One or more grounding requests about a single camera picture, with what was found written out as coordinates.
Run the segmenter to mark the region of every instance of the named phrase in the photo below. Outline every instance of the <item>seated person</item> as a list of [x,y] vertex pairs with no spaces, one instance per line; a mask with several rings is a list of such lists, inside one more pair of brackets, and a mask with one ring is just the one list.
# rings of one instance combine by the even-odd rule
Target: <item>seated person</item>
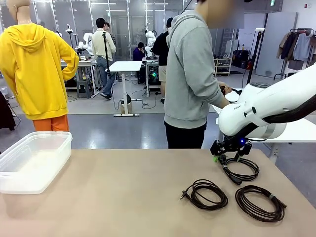
[[143,61],[144,57],[145,57],[144,43],[139,42],[138,47],[135,48],[134,53],[133,53],[133,61]]

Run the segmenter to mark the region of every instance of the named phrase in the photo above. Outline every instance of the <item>hand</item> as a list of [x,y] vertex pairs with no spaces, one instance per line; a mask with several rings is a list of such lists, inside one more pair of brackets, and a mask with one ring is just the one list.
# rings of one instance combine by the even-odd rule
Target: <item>hand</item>
[[231,93],[233,91],[233,89],[224,82],[219,81],[218,84],[220,87],[221,86],[224,87],[225,95],[227,95],[228,93]]

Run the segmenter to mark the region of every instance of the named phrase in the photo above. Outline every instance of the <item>orange pants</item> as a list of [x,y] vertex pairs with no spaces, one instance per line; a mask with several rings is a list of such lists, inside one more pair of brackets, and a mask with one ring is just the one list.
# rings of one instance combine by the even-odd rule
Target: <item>orange pants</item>
[[69,132],[67,115],[33,120],[36,132]]

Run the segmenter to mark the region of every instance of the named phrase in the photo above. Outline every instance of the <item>yellow hoodie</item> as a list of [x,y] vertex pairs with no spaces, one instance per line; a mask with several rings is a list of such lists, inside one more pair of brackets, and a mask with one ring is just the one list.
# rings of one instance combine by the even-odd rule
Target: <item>yellow hoodie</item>
[[0,71],[28,119],[68,113],[64,80],[74,77],[78,62],[61,37],[40,25],[10,26],[0,36]]

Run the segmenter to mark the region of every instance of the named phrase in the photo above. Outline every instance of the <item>man in black shirt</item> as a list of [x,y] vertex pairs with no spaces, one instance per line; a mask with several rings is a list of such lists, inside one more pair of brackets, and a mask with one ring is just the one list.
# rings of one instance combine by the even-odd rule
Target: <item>man in black shirt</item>
[[164,104],[164,95],[165,95],[165,88],[166,88],[166,73],[167,73],[167,59],[168,59],[168,52],[169,47],[167,45],[166,37],[169,35],[168,28],[171,28],[171,22],[173,18],[169,18],[167,20],[167,31],[162,33],[156,39],[154,43],[154,47],[152,48],[152,52],[155,55],[159,55],[159,81],[161,82],[160,90],[162,93],[161,102]]

